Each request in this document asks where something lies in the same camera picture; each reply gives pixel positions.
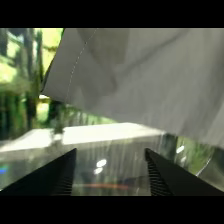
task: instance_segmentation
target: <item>glass surface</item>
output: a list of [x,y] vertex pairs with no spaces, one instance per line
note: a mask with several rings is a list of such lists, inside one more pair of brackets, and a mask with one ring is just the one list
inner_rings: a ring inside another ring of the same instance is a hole
[[0,189],[77,148],[73,195],[150,195],[148,147],[224,191],[222,149],[40,95],[63,28],[0,28]]

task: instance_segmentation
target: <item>gray fabric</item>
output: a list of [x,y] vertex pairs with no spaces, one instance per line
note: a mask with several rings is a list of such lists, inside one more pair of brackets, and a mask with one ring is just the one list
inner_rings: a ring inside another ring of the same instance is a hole
[[67,28],[43,94],[224,147],[224,29]]

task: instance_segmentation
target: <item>gray cloth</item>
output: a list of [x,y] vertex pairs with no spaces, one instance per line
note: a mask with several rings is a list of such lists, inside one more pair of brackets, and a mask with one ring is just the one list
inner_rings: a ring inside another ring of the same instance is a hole
[[224,147],[224,29],[67,28],[43,94]]

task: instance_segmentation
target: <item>stitching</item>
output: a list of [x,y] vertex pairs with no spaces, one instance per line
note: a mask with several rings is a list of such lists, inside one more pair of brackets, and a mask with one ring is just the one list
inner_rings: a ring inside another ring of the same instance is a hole
[[81,57],[83,51],[85,50],[85,47],[87,46],[89,40],[91,40],[91,39],[93,38],[93,36],[95,35],[95,33],[96,33],[96,31],[97,31],[98,29],[99,29],[99,28],[96,28],[96,29],[93,31],[93,34],[92,34],[92,35],[89,37],[89,39],[85,42],[85,44],[84,44],[82,50],[80,51],[80,53],[79,53],[79,55],[78,55],[78,57],[77,57],[77,59],[76,59],[76,61],[75,61],[75,64],[74,64],[73,69],[72,69],[72,72],[71,72],[71,76],[70,76],[69,84],[68,84],[68,89],[67,89],[67,93],[66,93],[66,97],[65,97],[65,102],[67,101],[67,98],[68,98],[68,94],[69,94],[70,85],[71,85],[71,82],[72,82],[73,73],[74,73],[75,68],[76,68],[76,66],[77,66],[77,64],[78,64],[78,61],[79,61],[79,59],[80,59],[80,57]]

